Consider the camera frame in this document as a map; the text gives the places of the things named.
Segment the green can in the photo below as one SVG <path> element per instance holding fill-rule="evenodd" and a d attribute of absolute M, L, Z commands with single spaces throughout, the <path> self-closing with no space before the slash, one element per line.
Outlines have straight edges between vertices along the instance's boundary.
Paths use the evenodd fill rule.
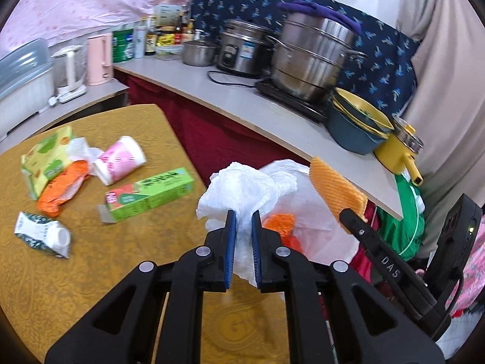
<path fill-rule="evenodd" d="M 113 63 L 126 62 L 133 58 L 133 29 L 113 31 Z"/>

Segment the pink bedsheet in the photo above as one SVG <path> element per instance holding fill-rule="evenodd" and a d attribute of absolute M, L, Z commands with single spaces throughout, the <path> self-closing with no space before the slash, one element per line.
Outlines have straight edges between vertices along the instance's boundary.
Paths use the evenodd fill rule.
<path fill-rule="evenodd" d="M 480 222 L 477 238 L 471 249 L 471 254 L 465 269 L 463 270 L 463 277 L 463 289 L 451 315 L 468 308 L 476 300 L 485 286 L 485 215 Z M 457 288 L 458 285 L 455 286 L 453 293 L 446 302 L 446 307 L 451 303 Z"/>
<path fill-rule="evenodd" d="M 35 38 L 49 45 L 138 21 L 160 3 L 189 0 L 20 0 L 0 33 L 0 58 Z"/>

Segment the electric kettle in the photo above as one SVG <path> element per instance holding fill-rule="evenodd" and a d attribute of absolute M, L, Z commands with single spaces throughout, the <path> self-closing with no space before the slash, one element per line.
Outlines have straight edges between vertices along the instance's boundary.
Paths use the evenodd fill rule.
<path fill-rule="evenodd" d="M 423 148 L 423 142 L 415 135 L 414 128 L 397 115 L 392 115 L 392 124 L 394 131 L 387 141 L 375 149 L 374 154 L 395 175 L 407 168 L 411 182 L 420 186 L 423 178 L 416 167 L 415 158 Z"/>
<path fill-rule="evenodd" d="M 49 100 L 49 104 L 65 103 L 82 96 L 87 88 L 86 50 L 82 45 L 69 45 L 57 51 L 52 56 L 54 60 L 54 86 L 57 96 Z"/>
<path fill-rule="evenodd" d="M 102 85 L 113 79 L 111 43 L 111 33 L 88 38 L 88 85 Z"/>

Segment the blue bowl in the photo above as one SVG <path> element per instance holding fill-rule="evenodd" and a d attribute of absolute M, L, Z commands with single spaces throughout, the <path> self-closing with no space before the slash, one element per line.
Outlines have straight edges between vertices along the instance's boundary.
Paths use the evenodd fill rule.
<path fill-rule="evenodd" d="M 343 113 L 333 107 L 328 109 L 326 128 L 335 142 L 342 148 L 360 155 L 372 153 L 386 140 L 356 126 Z"/>
<path fill-rule="evenodd" d="M 365 125 L 370 126 L 373 129 L 379 130 L 383 133 L 390 133 L 393 130 L 392 123 L 389 121 L 387 116 L 385 116 L 381 111 L 369 104 L 363 98 L 360 98 L 355 94 L 347 92 L 343 89 L 337 88 L 335 88 L 331 93 L 330 98 L 332 97 L 334 97 L 340 103 L 340 105 L 342 105 L 347 113 L 353 115 Z M 351 100 L 353 100 L 354 103 L 358 102 L 362 108 L 365 108 L 368 113 L 372 113 L 373 116 L 367 115 L 365 111 L 359 109 L 356 105 L 354 105 Z"/>

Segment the stack of bowls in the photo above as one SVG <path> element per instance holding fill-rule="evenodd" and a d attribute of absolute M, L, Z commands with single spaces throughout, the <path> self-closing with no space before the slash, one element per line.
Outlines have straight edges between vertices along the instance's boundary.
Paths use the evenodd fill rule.
<path fill-rule="evenodd" d="M 329 103 L 327 130 L 348 151 L 372 153 L 394 129 L 381 111 L 348 91 L 335 88 Z"/>

